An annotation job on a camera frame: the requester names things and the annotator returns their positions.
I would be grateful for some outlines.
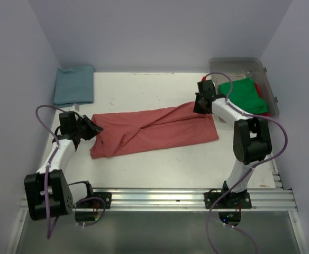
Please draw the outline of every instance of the cable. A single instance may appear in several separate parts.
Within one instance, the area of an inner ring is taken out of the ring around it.
[[[283,135],[284,135],[284,139],[285,139],[285,143],[284,143],[284,146],[283,148],[277,153],[275,154],[274,156],[271,156],[265,160],[262,160],[262,161],[259,161],[257,162],[256,164],[254,164],[239,180],[238,182],[236,182],[231,188],[229,188],[223,195],[221,195],[211,206],[209,212],[208,212],[208,215],[207,215],[207,220],[206,220],[206,235],[207,235],[207,239],[208,239],[208,242],[210,243],[212,249],[216,252],[216,254],[219,254],[220,252],[218,251],[217,247],[214,245],[214,243],[212,242],[211,240],[211,236],[210,236],[210,232],[209,232],[209,228],[208,228],[208,224],[210,222],[210,218],[211,218],[211,212],[212,212],[212,209],[215,208],[216,204],[221,200],[223,199],[225,196],[227,196],[228,193],[231,192],[231,190],[233,190],[237,185],[239,185],[256,167],[258,167],[259,165],[265,163],[265,162],[268,162],[268,161],[271,161],[275,158],[277,158],[278,156],[280,156],[286,149],[287,147],[287,144],[288,144],[288,137],[287,137],[287,133],[286,133],[286,130],[284,129],[284,127],[279,123],[277,122],[276,120],[272,119],[272,118],[269,118],[267,116],[262,116],[262,115],[253,115],[253,114],[247,114],[247,113],[243,113],[241,112],[239,109],[237,109],[236,107],[234,107],[231,103],[228,102],[228,99],[229,99],[229,96],[230,94],[232,93],[232,90],[233,90],[233,83],[232,83],[232,80],[231,78],[222,73],[222,72],[211,72],[207,75],[205,75],[203,78],[202,78],[202,81],[206,81],[206,78],[212,74],[219,74],[219,75],[223,75],[224,77],[226,77],[229,82],[230,82],[230,90],[228,92],[228,94],[226,95],[225,97],[225,102],[226,104],[232,108],[233,110],[235,110],[237,113],[243,115],[243,116],[247,116],[247,117],[256,117],[256,118],[261,118],[261,119],[265,119],[265,120],[268,120],[268,121],[271,121],[273,122],[274,124],[276,124],[278,127],[280,127],[281,131],[283,132]],[[239,229],[239,228],[235,228],[237,231],[240,231],[242,232],[243,234],[245,234],[248,238],[250,238],[250,240],[252,241],[253,245],[255,246],[255,252],[256,254],[258,253],[258,246],[257,246],[257,243],[256,241],[244,230],[242,229]]]
[[[45,169],[45,175],[44,175],[44,194],[45,194],[45,207],[46,207],[46,214],[47,214],[47,239],[49,240],[52,232],[57,224],[58,218],[56,217],[56,219],[53,222],[53,225],[51,227],[51,214],[50,214],[50,202],[49,202],[49,192],[48,192],[48,179],[49,179],[49,169],[50,169],[50,165],[52,162],[52,159],[54,158],[54,156],[56,155],[58,149],[59,149],[59,139],[57,138],[57,136],[53,133],[53,131],[46,126],[46,124],[40,119],[39,115],[38,115],[38,110],[42,107],[49,107],[49,108],[54,108],[55,110],[60,110],[62,112],[65,112],[64,110],[55,107],[55,106],[51,106],[51,105],[40,105],[36,108],[35,110],[35,114],[37,117],[37,120],[40,122],[40,124],[53,136],[54,140],[57,143],[57,146],[55,148],[55,150],[53,151],[53,153],[51,154],[48,162],[47,162],[47,166]]]
[[[98,221],[100,221],[100,220],[103,218],[104,213],[105,213],[106,204],[105,204],[104,200],[101,199],[100,197],[88,197],[88,198],[83,198],[83,199],[79,200],[79,201],[77,202],[77,204],[78,204],[78,203],[83,203],[83,202],[86,202],[86,201],[90,201],[90,200],[101,201],[101,202],[103,203],[103,212],[102,212],[102,215],[101,215],[96,221],[94,221],[94,222],[92,222],[92,223],[88,223],[88,224],[82,223],[82,224],[81,224],[82,226],[92,226],[92,225],[96,224]]]
[[[79,181],[79,182],[74,182],[74,183],[68,184],[68,186],[75,185],[75,184],[87,184],[87,183],[88,183],[88,181]]]

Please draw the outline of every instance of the white wall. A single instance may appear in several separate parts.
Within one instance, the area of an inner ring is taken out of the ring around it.
[[[260,57],[292,0],[29,0],[64,67],[208,71]]]
[[[293,0],[262,58],[289,146],[277,160],[284,185],[293,188],[309,243],[309,1]],[[273,129],[276,150],[282,145]]]
[[[24,176],[37,169],[46,132],[34,109],[51,103],[58,62],[26,0],[0,0],[0,253],[22,198]],[[50,124],[54,113],[44,111]]]

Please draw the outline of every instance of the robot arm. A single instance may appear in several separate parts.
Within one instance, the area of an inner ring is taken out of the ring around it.
[[[234,129],[233,152],[236,161],[229,178],[223,184],[222,193],[234,186],[257,161],[264,160],[265,156],[272,152],[267,120],[244,116],[244,113],[249,113],[235,105],[229,107],[225,96],[216,94],[212,80],[198,83],[194,112],[216,114]],[[224,198],[225,207],[236,208],[243,199],[247,199],[247,183],[251,175],[252,173]]]
[[[87,116],[80,115],[76,110],[59,114],[60,134],[59,146],[52,141],[52,150],[45,163],[35,174],[27,175],[24,180],[26,199],[30,217],[33,220],[46,218],[46,203],[44,177],[46,166],[49,165],[48,195],[50,216],[57,217],[72,212],[73,204],[85,197],[92,197],[93,190],[88,181],[83,184],[69,186],[63,170],[67,168],[69,160],[75,154],[81,139],[90,140],[99,134],[103,128],[94,124]],[[52,162],[49,159],[57,150]]]

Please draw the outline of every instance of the red cloth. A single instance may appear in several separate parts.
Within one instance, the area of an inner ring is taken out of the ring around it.
[[[104,128],[91,148],[92,158],[127,155],[218,139],[211,115],[193,113],[194,102],[131,113],[94,114]]]

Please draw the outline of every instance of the fabric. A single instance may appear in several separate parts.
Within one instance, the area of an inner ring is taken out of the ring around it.
[[[158,110],[94,114],[104,128],[91,148],[92,158],[127,155],[218,139],[211,115],[193,113],[194,102]]]
[[[261,91],[260,91],[259,86],[258,86],[257,83],[255,83],[255,89],[256,89],[256,91],[257,91],[257,93],[258,93],[258,96],[259,96],[260,98],[262,98],[262,94],[261,94]],[[260,114],[260,115],[270,117],[269,113],[263,113],[263,114]]]
[[[226,95],[230,87],[230,82],[221,84],[219,92]],[[229,99],[234,105],[248,113],[264,114],[268,112],[266,102],[259,97],[255,83],[250,78],[234,81]]]
[[[58,69],[54,105],[58,107],[87,104],[94,101],[92,66],[79,66],[67,70]]]

